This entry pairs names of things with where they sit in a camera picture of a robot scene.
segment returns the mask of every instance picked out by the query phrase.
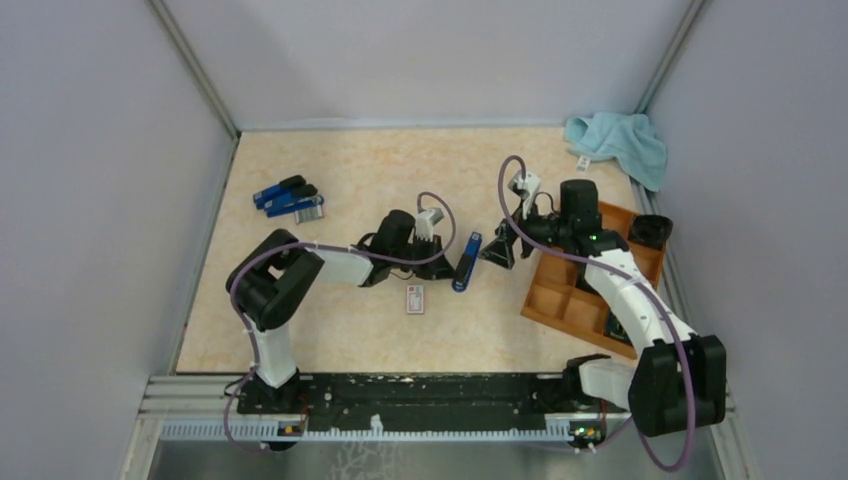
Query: white label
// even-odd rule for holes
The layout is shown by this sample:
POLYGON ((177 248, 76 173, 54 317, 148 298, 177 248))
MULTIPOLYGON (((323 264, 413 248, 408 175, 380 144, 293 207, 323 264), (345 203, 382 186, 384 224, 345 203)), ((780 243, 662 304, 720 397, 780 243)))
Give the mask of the white label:
POLYGON ((589 164, 592 163, 592 160, 585 155, 580 155, 580 158, 577 159, 577 171, 585 172, 589 169, 589 164))
POLYGON ((406 287, 406 313, 410 315, 424 313, 424 285, 406 287))

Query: gray floor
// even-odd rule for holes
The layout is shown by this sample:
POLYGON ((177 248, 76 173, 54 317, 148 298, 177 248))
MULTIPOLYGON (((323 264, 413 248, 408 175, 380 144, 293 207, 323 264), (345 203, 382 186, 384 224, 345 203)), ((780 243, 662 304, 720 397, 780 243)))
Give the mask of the gray floor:
MULTIPOLYGON (((691 463, 676 475, 657 469, 634 428, 597 455, 569 455, 509 443, 301 443, 250 456, 223 442, 162 442, 153 479, 576 479, 722 478, 709 430, 700 429, 691 463)), ((682 435, 653 439, 666 462, 682 435)))

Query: small white box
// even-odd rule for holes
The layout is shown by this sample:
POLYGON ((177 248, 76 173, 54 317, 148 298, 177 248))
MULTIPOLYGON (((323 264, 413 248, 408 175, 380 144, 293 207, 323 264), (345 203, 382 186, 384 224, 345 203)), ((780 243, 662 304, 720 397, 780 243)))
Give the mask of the small white box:
POLYGON ((424 285, 406 286, 406 313, 408 315, 424 313, 424 285))

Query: wooden table surface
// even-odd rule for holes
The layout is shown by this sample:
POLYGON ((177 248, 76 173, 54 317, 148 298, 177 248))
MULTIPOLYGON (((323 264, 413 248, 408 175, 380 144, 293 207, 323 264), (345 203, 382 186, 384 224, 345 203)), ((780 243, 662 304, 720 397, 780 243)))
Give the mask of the wooden table surface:
MULTIPOLYGON (((634 209, 630 181, 615 162, 576 171, 561 128, 355 130, 245 133, 235 157, 177 371, 238 372, 252 358, 224 283, 272 230, 304 241, 348 245, 377 229, 390 209, 415 212, 430 190, 451 206, 457 239, 447 257, 456 266, 472 231, 493 239, 502 218, 497 173, 511 154, 542 178, 559 202, 559 183, 590 178, 601 200, 634 209), (325 218, 295 225, 291 215, 266 218, 254 192, 301 174, 325 199, 325 218)), ((508 175, 516 171, 513 167, 508 175)), ((518 204, 509 194, 511 208, 518 204)), ((547 212, 547 198, 540 197, 547 212)), ((435 202, 427 201, 425 206, 435 202)), ((437 232, 446 240, 446 220, 437 232)), ((515 246, 516 255, 520 243, 515 246)), ((558 371, 572 357, 600 350, 521 317, 538 252, 504 270, 478 260, 468 290, 450 281, 389 277, 373 288, 314 284, 290 321, 294 358, 305 372, 558 371), (423 284, 426 312, 406 315, 405 287, 423 284)))

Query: metal frame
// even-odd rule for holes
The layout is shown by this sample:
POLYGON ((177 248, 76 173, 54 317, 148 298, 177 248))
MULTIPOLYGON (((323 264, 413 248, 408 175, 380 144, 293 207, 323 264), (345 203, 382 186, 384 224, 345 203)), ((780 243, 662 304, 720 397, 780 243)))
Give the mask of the metal frame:
MULTIPOLYGON (((165 5, 164 0, 145 0, 145 2, 150 6, 151 11, 159 21, 210 109, 219 119, 222 127, 233 138, 231 164, 232 157, 235 155, 238 147, 238 139, 241 132, 233 122, 232 117, 215 90, 212 82, 203 71, 200 62, 191 50, 188 41, 180 31, 176 20, 165 5)), ((688 37, 694 23, 697 21, 699 15, 703 12, 707 4, 707 0, 692 0, 690 3, 680 26, 667 47, 661 62, 657 66, 654 76, 639 101, 636 113, 645 113, 650 107, 658 89, 667 77, 674 60, 679 55, 684 41, 688 37)), ((216 199, 218 207, 215 209, 215 215, 217 215, 218 208, 220 208, 220 201, 223 197, 225 185, 226 177, 224 178, 222 185, 220 185, 220 193, 216 199)), ((633 193, 642 212, 660 213, 656 199, 643 187, 633 183, 633 193)), ((196 270, 198 272, 198 278, 200 268, 202 267, 206 252, 208 251, 213 228, 214 216, 210 222, 206 248, 199 256, 198 268, 196 270)), ((196 287, 197 282, 195 282, 191 298, 188 299, 188 304, 185 308, 186 311, 182 312, 185 314, 183 316, 185 321, 188 319, 188 310, 191 308, 191 303, 194 295, 196 294, 196 287)), ((693 325, 696 323, 697 319, 692 317, 691 311, 686 303, 683 290, 680 287, 679 269, 674 259, 672 249, 670 248, 666 251, 661 291, 664 293, 664 296, 672 308, 678 311, 683 318, 687 319, 687 321, 693 323, 693 325)), ((173 368, 179 356, 181 345, 182 337, 180 338, 179 344, 174 349, 174 354, 171 358, 171 373, 173 373, 173 368)), ((181 424, 188 426, 210 425, 210 422, 220 422, 227 400, 222 395, 223 387, 237 378, 238 376, 235 374, 171 375, 152 377, 139 408, 139 414, 136 419, 131 444, 128 448, 122 469, 122 478, 146 479, 148 477, 163 429, 171 428, 171 430, 167 430, 166 432, 185 432, 185 430, 173 430, 173 428, 175 425, 179 426, 181 424)), ((760 478, 759 470, 756 466, 753 455, 751 454, 749 443, 743 434, 741 425, 739 424, 736 416, 735 405, 729 391, 727 395, 727 418, 722 424, 711 427, 714 447, 721 464, 721 469, 726 478, 760 478)), ((554 415, 551 416, 551 419, 552 421, 586 420, 586 418, 583 418, 586 415, 594 417, 594 414, 577 413, 566 414, 564 416, 554 415)), ((242 424, 255 426, 262 425, 263 422, 265 424, 268 422, 295 424, 300 420, 298 415, 242 416, 235 412, 235 406, 231 408, 231 417, 235 426, 242 424)), ((623 414, 611 414, 610 418, 623 420, 623 414)), ((260 429, 256 430, 256 432, 261 433, 265 431, 260 429)), ((209 435, 211 436, 207 439, 214 440, 219 438, 213 434, 209 435)), ((250 432, 248 431, 247 434, 239 435, 239 438, 251 438, 250 432)))

